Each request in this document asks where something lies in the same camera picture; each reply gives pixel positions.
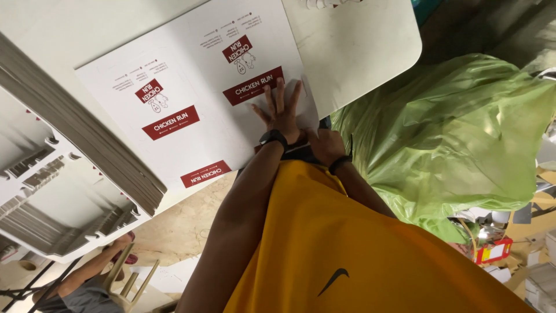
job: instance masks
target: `red banner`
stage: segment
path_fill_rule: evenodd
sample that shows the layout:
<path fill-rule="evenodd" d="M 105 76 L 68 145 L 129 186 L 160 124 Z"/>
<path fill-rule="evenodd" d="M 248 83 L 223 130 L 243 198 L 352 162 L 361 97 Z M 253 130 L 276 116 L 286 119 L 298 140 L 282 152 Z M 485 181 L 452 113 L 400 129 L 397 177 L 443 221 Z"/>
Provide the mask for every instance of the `red banner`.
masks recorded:
<path fill-rule="evenodd" d="M 226 162 L 218 161 L 201 169 L 198 169 L 192 173 L 183 175 L 181 181 L 185 185 L 185 188 L 189 188 L 193 185 L 199 184 L 213 177 L 220 176 L 231 172 L 232 170 L 226 164 Z"/>
<path fill-rule="evenodd" d="M 154 96 L 156 96 L 159 92 L 163 90 L 162 86 L 156 81 L 156 79 L 151 80 L 147 85 L 143 86 L 135 95 L 143 101 L 143 103 L 147 103 L 147 101 L 151 100 Z"/>
<path fill-rule="evenodd" d="M 263 87 L 265 85 L 270 85 L 270 88 L 276 88 L 276 79 L 278 77 L 284 78 L 281 66 L 225 90 L 222 93 L 226 96 L 231 105 L 238 105 L 253 97 L 264 94 L 265 90 Z"/>
<path fill-rule="evenodd" d="M 249 51 L 249 49 L 252 48 L 253 45 L 251 45 L 251 42 L 249 42 L 247 35 L 244 35 L 243 37 L 239 38 L 236 42 L 232 43 L 231 46 L 224 49 L 222 53 L 224 53 L 224 56 L 226 57 L 226 60 L 228 60 L 228 63 L 232 63 L 235 59 L 244 55 L 245 52 Z"/>
<path fill-rule="evenodd" d="M 158 120 L 149 126 L 145 126 L 142 130 L 145 131 L 152 140 L 157 140 L 198 121 L 199 115 L 192 105 Z"/>

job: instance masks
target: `person's right hand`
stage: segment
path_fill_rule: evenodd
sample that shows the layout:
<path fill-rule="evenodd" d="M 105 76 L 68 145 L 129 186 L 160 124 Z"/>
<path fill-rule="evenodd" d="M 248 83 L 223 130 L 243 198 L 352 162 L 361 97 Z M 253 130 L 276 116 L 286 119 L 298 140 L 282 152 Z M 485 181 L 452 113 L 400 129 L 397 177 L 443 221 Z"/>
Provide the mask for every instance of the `person's right hand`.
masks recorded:
<path fill-rule="evenodd" d="M 319 136 L 317 137 L 314 130 L 310 128 L 305 129 L 313 155 L 324 166 L 330 167 L 334 161 L 346 155 L 344 141 L 336 130 L 319 129 L 318 132 Z"/>

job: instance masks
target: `black wristwatch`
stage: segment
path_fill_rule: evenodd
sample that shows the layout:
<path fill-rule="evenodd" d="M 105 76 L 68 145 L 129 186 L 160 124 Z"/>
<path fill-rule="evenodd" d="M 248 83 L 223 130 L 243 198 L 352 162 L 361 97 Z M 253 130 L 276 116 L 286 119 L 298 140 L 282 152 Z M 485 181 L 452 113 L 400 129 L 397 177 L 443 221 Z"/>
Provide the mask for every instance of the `black wristwatch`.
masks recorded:
<path fill-rule="evenodd" d="M 261 146 L 264 146 L 265 144 L 272 142 L 272 141 L 279 141 L 282 146 L 284 146 L 284 153 L 286 153 L 287 151 L 287 140 L 284 137 L 284 135 L 282 135 L 282 133 L 277 130 L 277 129 L 272 129 L 270 131 L 267 131 L 262 137 L 261 139 L 259 139 L 259 143 L 261 144 Z"/>

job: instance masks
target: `plastic bag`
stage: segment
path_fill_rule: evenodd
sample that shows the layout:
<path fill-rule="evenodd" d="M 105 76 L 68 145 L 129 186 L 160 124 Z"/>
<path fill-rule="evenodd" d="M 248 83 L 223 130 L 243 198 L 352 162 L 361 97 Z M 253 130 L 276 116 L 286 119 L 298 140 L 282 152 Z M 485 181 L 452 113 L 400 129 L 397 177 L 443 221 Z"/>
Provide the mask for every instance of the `plastic bag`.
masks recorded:
<path fill-rule="evenodd" d="M 354 165 L 401 221 L 468 243 L 446 217 L 532 199 L 555 106 L 555 82 L 473 54 L 415 66 L 331 119 L 347 149 L 353 135 Z"/>

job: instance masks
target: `black swoosh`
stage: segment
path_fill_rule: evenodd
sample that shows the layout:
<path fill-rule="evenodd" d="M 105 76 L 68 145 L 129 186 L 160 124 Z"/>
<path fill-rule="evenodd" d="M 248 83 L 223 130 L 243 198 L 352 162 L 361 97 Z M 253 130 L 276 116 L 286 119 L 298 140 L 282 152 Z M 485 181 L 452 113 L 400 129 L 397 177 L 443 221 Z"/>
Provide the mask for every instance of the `black swoosh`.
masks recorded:
<path fill-rule="evenodd" d="M 328 282 L 326 283 L 326 286 L 324 286 L 324 288 L 322 289 L 322 291 L 319 293 L 319 296 L 322 295 L 322 293 L 328 289 L 328 287 L 330 287 L 330 285 L 332 285 L 332 283 L 336 280 L 336 278 L 338 278 L 340 275 L 345 275 L 349 278 L 349 274 L 347 273 L 348 271 L 346 271 L 344 268 L 338 268 L 334 274 L 332 274 L 332 277 L 328 280 Z"/>

